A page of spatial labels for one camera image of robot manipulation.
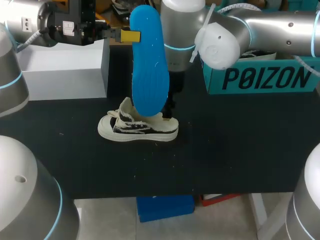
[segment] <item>teal box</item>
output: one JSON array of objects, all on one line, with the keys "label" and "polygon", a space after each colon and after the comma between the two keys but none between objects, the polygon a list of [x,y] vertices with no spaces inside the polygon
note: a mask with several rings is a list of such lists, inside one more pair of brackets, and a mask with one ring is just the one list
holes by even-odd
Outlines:
[{"label": "teal box", "polygon": [[[302,59],[320,72],[320,58]],[[203,75],[209,94],[312,92],[319,82],[295,59],[239,61],[226,70],[204,64]]]}]

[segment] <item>red object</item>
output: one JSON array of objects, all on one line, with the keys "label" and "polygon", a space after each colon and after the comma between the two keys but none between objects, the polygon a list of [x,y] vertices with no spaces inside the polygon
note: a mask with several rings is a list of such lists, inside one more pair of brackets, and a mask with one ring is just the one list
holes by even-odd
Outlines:
[{"label": "red object", "polygon": [[217,197],[214,197],[214,198],[211,198],[211,199],[208,199],[208,200],[204,200],[203,196],[200,195],[199,198],[200,198],[200,201],[201,201],[202,205],[204,207],[206,207],[206,206],[209,206],[209,205],[212,205],[212,204],[217,204],[217,203],[223,202],[223,201],[228,200],[228,199],[233,199],[233,198],[238,197],[240,195],[241,194],[228,194],[228,195],[217,196]]}]

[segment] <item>yellow clip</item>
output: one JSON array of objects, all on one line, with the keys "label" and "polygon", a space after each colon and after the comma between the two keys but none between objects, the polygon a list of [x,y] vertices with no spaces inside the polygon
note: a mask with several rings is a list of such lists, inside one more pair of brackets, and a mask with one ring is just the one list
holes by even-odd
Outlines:
[{"label": "yellow clip", "polygon": [[141,32],[125,31],[121,29],[121,42],[140,43]]}]

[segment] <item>blue box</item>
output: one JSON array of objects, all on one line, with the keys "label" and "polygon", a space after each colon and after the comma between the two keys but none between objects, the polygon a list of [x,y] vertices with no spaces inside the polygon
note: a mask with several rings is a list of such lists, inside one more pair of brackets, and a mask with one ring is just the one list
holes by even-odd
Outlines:
[{"label": "blue box", "polygon": [[191,195],[137,197],[136,205],[141,223],[192,214],[195,210]]},{"label": "blue box", "polygon": [[[320,71],[320,58],[302,59]],[[239,61],[226,70],[204,64],[203,75],[209,94],[312,92],[319,82],[295,59]]]}]

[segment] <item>white rubber sole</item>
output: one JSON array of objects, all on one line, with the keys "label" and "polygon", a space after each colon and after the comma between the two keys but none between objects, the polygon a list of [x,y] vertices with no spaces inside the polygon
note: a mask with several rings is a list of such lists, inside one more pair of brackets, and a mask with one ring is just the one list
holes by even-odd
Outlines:
[{"label": "white rubber sole", "polygon": [[177,129],[173,133],[152,133],[152,134],[123,134],[123,133],[115,133],[111,130],[107,130],[102,125],[102,120],[100,120],[98,125],[98,132],[101,137],[114,141],[114,142],[130,142],[136,140],[150,140],[150,141],[158,141],[158,142],[170,142],[178,136]]}]

